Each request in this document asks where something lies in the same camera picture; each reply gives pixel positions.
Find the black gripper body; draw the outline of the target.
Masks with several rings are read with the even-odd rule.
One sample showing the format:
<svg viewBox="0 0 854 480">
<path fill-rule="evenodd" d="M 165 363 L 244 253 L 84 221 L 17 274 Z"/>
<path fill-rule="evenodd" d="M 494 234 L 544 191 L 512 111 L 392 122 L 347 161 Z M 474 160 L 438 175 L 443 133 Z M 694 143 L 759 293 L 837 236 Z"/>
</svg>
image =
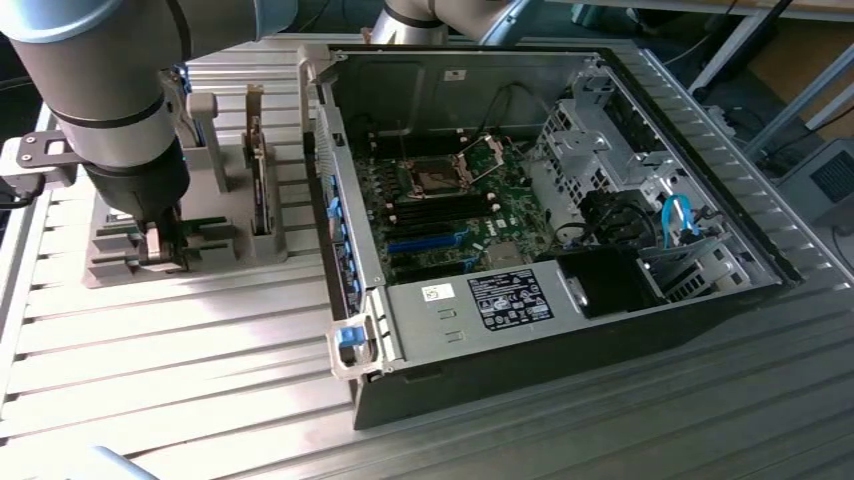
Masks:
<svg viewBox="0 0 854 480">
<path fill-rule="evenodd" d="M 177 224 L 180 200 L 189 187 L 181 154 L 165 154 L 133 168 L 85 164 L 84 170 L 107 205 L 129 214 L 139 224 Z"/>
</svg>

